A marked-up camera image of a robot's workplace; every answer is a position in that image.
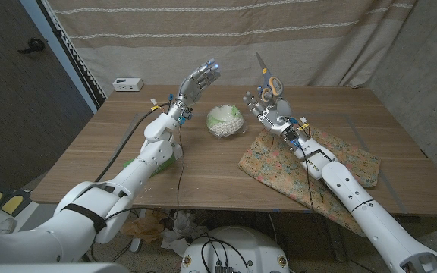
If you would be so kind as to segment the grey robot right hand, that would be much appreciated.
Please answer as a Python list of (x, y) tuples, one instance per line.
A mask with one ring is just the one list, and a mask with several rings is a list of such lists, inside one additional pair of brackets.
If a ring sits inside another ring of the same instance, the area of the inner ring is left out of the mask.
[(251, 92), (247, 91), (243, 101), (268, 132), (286, 137), (287, 131), (291, 130), (293, 125), (289, 121), (292, 116), (291, 106), (286, 99), (279, 98), (271, 105), (264, 106)]

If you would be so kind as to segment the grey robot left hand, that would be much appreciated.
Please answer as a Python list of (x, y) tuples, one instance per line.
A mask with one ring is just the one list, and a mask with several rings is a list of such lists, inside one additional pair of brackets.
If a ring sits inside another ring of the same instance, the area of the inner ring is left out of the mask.
[(212, 58), (201, 64), (184, 78), (178, 88), (178, 94), (171, 104), (168, 115), (178, 120), (181, 116), (188, 116), (191, 108), (202, 95), (202, 92), (220, 77), (219, 65)]

